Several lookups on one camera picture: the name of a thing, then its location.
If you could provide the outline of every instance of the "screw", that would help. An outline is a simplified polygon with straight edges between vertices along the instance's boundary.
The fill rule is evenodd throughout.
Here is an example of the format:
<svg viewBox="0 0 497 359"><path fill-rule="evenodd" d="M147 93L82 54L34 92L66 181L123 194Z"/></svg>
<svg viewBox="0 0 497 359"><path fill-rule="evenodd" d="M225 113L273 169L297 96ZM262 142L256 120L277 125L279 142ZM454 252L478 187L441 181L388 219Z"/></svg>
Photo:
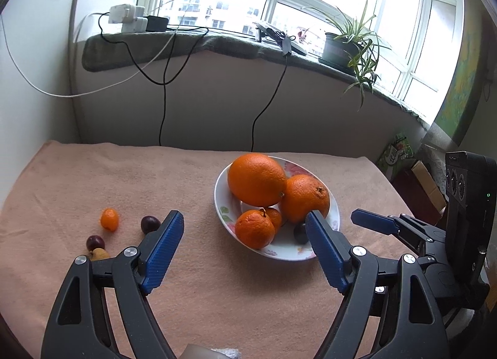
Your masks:
<svg viewBox="0 0 497 359"><path fill-rule="evenodd" d="M124 250L124 255L126 257L135 256L137 253L138 253L138 250L135 247L128 247L126 250Z"/></svg>
<svg viewBox="0 0 497 359"><path fill-rule="evenodd" d="M76 259L74 260L74 263L76 265L81 265L81 264L84 264L86 262L86 255L80 255L78 257L76 257Z"/></svg>
<svg viewBox="0 0 497 359"><path fill-rule="evenodd" d="M405 254L404 261L406 261L408 264L414 264L416 262L416 258L414 258L411 254Z"/></svg>
<svg viewBox="0 0 497 359"><path fill-rule="evenodd" d="M352 252L359 257L366 255L366 249L364 247L361 247L361 246L354 247L352 249Z"/></svg>

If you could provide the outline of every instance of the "green plant pot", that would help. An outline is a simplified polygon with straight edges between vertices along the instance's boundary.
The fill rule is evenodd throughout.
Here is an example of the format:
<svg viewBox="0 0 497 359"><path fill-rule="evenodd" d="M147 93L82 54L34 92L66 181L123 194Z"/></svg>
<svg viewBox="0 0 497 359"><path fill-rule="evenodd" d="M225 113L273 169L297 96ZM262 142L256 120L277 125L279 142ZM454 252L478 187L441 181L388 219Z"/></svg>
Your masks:
<svg viewBox="0 0 497 359"><path fill-rule="evenodd" d="M357 55L357 47L353 43L345 43L341 40L335 41L337 34L326 33L325 48L319 62L328 65L334 69L341 70L349 75L354 75L354 69L348 67L350 55Z"/></svg>

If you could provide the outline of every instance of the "white charger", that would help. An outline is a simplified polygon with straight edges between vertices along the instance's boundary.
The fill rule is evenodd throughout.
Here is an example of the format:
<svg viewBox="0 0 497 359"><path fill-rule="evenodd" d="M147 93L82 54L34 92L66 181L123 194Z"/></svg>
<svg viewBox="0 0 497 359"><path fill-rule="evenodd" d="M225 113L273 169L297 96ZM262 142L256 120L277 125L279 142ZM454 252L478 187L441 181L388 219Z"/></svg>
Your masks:
<svg viewBox="0 0 497 359"><path fill-rule="evenodd" d="M143 17L145 8L134 4L119 4L109 9L109 24L120 24L123 26L121 32L145 32L147 29L147 18Z"/></svg>

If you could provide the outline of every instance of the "plate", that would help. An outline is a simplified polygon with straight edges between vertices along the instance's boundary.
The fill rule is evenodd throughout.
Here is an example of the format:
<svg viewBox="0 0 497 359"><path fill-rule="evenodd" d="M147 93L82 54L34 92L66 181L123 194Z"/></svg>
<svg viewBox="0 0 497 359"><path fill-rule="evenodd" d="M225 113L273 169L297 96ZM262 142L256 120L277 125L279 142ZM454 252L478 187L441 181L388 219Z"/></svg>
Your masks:
<svg viewBox="0 0 497 359"><path fill-rule="evenodd" d="M279 157L271 156L271 158L275 159L280 166L282 166L287 177L292 177L297 174L307 174L317 178L309 170L298 164ZM235 239L238 240L235 235L235 223L237 219L243 212L259 208L243 203L231 193L228 187L228 169L230 166L231 164L227 166L218 176L216 185L214 186L214 205L216 206L217 214L223 226ZM336 204L333 194L327 186L326 189L330 194L330 212L326 217L326 221L333 230L338 231L340 229L339 207ZM274 205L272 207L279 210L278 205ZM297 244L293 238L293 226L289 223L283 224L277 235L274 237L274 240L269 245L261 248L260 250L255 250L253 248L250 249L258 254L264 255L265 257L283 261L305 261L316 256L312 250L310 242L307 242L307 244L304 245Z"/></svg>

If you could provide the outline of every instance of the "dark purple grape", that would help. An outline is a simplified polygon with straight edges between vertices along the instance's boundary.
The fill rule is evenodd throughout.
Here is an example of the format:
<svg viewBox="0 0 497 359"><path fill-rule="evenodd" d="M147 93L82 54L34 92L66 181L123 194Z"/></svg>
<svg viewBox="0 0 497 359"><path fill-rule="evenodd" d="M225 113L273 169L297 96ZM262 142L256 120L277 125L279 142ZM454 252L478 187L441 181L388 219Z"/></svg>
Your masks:
<svg viewBox="0 0 497 359"><path fill-rule="evenodd" d="M156 231L161 226L161 222L156 217L145 216L140 225L143 233L149 234L151 231Z"/></svg>
<svg viewBox="0 0 497 359"><path fill-rule="evenodd" d="M89 236L88 240L86 240L86 248L88 248L88 251L93 251L95 248L105 250L105 241L100 236Z"/></svg>
<svg viewBox="0 0 497 359"><path fill-rule="evenodd" d="M309 239L307 238L305 223L301 223L295 226L295 228L293 229L293 237L295 237L295 241L299 244L306 244L309 241Z"/></svg>

